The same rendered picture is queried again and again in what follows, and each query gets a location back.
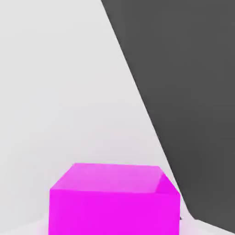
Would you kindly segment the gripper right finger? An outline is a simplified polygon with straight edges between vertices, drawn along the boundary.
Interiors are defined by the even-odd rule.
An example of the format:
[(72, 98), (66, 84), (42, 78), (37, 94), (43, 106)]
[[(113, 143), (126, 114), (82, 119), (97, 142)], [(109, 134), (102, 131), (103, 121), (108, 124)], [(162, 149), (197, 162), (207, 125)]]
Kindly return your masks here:
[(180, 216), (179, 235), (235, 235), (235, 233), (213, 226), (192, 216)]

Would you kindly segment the small magenta cube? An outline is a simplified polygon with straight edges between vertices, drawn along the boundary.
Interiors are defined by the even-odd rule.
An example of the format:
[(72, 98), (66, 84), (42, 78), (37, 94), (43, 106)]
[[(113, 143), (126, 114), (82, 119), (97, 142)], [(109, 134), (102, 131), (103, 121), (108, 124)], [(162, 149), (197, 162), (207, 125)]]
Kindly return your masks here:
[(76, 163), (50, 189), (48, 235), (179, 235), (179, 221), (158, 166)]

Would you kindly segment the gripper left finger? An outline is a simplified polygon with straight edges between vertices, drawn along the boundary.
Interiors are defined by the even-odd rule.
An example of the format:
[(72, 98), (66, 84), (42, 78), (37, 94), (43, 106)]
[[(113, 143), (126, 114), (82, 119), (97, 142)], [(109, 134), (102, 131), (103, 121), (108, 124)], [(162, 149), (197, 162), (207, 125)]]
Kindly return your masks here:
[(16, 235), (48, 235), (48, 224), (48, 217), (43, 217), (41, 220), (19, 228)]

